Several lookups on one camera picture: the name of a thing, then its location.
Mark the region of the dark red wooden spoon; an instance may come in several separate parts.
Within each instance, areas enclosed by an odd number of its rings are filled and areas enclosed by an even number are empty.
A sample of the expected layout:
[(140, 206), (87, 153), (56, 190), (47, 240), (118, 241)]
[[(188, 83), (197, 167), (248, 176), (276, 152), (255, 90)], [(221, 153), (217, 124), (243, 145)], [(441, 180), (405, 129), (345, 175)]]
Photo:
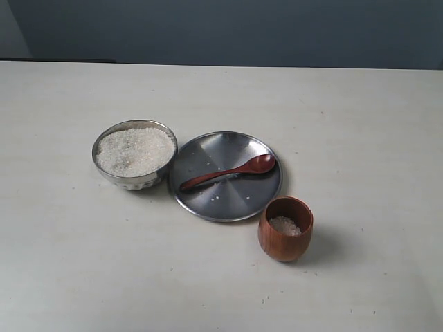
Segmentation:
[(197, 185), (205, 183), (206, 181), (229, 174), (264, 174), (270, 172), (275, 167), (276, 163), (277, 160), (275, 156), (271, 154), (262, 154), (251, 158), (246, 163), (238, 167), (191, 178), (180, 184), (179, 189), (186, 191)]

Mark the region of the steel bowl of rice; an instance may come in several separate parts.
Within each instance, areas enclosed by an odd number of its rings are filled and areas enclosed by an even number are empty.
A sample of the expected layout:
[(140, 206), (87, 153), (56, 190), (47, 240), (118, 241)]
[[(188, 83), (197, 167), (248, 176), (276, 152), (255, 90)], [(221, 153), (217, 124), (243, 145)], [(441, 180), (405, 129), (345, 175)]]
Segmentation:
[(169, 127), (153, 120), (128, 120), (101, 133), (91, 155), (110, 183), (143, 190), (166, 177), (177, 152), (177, 138)]

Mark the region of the round steel plate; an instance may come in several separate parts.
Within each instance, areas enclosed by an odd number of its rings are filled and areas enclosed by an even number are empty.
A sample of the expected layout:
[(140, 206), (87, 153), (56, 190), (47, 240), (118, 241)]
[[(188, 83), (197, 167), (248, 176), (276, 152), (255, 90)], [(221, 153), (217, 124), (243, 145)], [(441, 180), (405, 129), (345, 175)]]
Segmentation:
[(275, 152), (245, 133), (216, 131), (197, 136), (178, 151), (170, 168), (168, 184), (176, 201), (207, 221), (234, 222), (259, 214), (280, 191), (280, 161), (265, 174), (229, 174), (190, 190), (180, 185), (191, 178), (243, 165), (249, 159)]

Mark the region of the brown wooden cup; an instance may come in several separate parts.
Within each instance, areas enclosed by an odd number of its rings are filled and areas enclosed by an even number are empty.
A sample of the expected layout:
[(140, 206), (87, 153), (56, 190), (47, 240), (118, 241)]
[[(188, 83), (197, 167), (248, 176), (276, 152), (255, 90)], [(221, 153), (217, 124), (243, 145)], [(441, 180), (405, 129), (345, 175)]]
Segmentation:
[(309, 247), (314, 224), (310, 208), (292, 196), (273, 199), (264, 209), (258, 226), (263, 251), (280, 262), (299, 259)]

